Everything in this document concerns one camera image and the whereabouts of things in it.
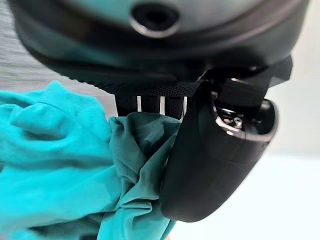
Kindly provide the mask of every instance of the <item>black plastic part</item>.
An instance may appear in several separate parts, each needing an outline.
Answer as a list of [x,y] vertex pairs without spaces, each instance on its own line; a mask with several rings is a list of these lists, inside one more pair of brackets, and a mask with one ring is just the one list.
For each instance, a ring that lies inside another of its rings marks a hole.
[[142,96],[141,111],[146,113],[160,113],[160,96]]
[[138,111],[138,101],[136,96],[115,96],[116,109],[119,117],[126,117],[127,115]]
[[139,4],[133,8],[131,15],[140,25],[151,31],[168,30],[179,20],[176,10],[157,3]]
[[191,223],[217,210],[255,166],[278,125],[273,111],[266,124],[271,136],[255,137],[248,127],[247,138],[239,138],[218,126],[216,119],[210,86],[203,83],[167,161],[160,204],[169,219]]
[[[68,8],[62,0],[10,0],[8,3],[20,37],[47,57],[59,51],[63,42],[44,47],[48,37],[36,30],[39,23],[56,34],[114,56],[116,62],[110,61],[110,66],[162,69],[181,75],[190,69],[203,70],[208,66],[261,67],[284,59],[297,42],[309,0],[263,1],[233,21],[162,40],[147,38],[113,22],[90,18]],[[74,54],[61,55],[60,60],[70,61]]]
[[166,97],[165,115],[180,120],[184,109],[184,97]]

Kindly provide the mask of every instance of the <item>teal cloth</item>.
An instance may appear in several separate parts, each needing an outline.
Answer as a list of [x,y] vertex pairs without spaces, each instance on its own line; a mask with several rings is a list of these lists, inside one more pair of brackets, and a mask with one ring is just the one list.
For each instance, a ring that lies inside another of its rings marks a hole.
[[0,91],[0,236],[6,240],[163,240],[174,226],[159,189],[180,122],[105,119],[57,81]]

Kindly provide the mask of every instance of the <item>gray background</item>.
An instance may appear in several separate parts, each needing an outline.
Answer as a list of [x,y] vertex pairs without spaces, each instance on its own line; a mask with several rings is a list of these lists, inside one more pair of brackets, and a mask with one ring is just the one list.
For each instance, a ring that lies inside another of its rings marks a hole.
[[[269,153],[320,156],[320,2],[311,2],[307,20],[294,49],[294,71],[289,82],[269,90],[280,112],[280,128]],[[116,115],[115,100],[86,83],[78,83],[46,69],[21,46],[4,0],[0,0],[0,90],[23,92],[59,80],[69,90],[97,97],[107,116]]]

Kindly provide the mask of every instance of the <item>crumpled fabric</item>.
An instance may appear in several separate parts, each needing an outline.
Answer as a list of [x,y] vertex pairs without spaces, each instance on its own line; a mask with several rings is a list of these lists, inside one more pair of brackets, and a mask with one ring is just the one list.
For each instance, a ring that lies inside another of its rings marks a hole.
[[95,98],[57,81],[0,91],[0,236],[164,240],[175,222],[159,190],[179,126],[143,112],[106,121]]

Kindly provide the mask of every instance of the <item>metal screw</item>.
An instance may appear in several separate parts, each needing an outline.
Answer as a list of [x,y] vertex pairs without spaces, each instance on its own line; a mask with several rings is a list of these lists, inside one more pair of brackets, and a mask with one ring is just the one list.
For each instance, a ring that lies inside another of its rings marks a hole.
[[235,117],[233,119],[233,127],[236,129],[242,129],[243,121],[240,117]]

